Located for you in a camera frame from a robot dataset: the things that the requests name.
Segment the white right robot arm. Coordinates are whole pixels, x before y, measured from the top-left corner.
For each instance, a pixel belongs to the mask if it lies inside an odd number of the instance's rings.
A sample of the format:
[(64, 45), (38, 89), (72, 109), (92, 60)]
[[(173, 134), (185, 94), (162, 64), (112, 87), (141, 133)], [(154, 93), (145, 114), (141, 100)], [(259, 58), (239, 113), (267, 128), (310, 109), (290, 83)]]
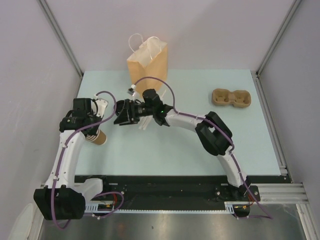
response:
[(151, 116), (159, 126), (179, 127), (197, 134), (203, 148), (216, 156), (226, 173), (230, 194), (242, 201), (249, 194), (250, 180), (242, 173), (233, 154), (232, 132), (213, 111), (205, 116), (191, 116), (178, 112), (173, 106), (164, 104), (154, 89), (147, 89), (140, 100), (124, 99), (116, 103), (115, 125), (134, 125), (142, 117)]

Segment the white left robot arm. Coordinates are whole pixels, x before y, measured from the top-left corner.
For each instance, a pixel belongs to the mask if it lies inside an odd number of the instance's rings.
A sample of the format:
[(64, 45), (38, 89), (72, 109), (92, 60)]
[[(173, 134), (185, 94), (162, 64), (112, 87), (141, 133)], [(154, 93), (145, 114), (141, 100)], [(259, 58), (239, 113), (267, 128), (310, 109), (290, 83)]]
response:
[(106, 135), (100, 130), (108, 102), (105, 99), (75, 98), (73, 108), (59, 124), (59, 147), (51, 173), (33, 199), (46, 220), (78, 220), (86, 203), (95, 196), (105, 200), (111, 188), (100, 178), (75, 184), (76, 166), (85, 142), (103, 145)]

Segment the stack of brown paper cups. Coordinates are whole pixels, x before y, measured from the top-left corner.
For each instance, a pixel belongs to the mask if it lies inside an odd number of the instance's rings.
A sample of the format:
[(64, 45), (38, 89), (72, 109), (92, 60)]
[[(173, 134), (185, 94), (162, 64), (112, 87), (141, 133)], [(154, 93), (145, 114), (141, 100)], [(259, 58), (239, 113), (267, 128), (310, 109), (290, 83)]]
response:
[(107, 142), (107, 135), (100, 129), (97, 130), (95, 135), (88, 135), (85, 140), (95, 145), (101, 146)]

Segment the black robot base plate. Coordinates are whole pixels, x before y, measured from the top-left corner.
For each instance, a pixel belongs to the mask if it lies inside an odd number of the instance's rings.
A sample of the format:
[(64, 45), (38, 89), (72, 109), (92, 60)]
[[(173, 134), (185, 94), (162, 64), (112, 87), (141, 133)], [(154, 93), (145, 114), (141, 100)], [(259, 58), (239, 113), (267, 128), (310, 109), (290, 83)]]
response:
[(206, 211), (222, 210), (225, 202), (248, 203), (244, 187), (237, 189), (225, 176), (98, 175), (103, 192), (121, 192), (121, 210)]

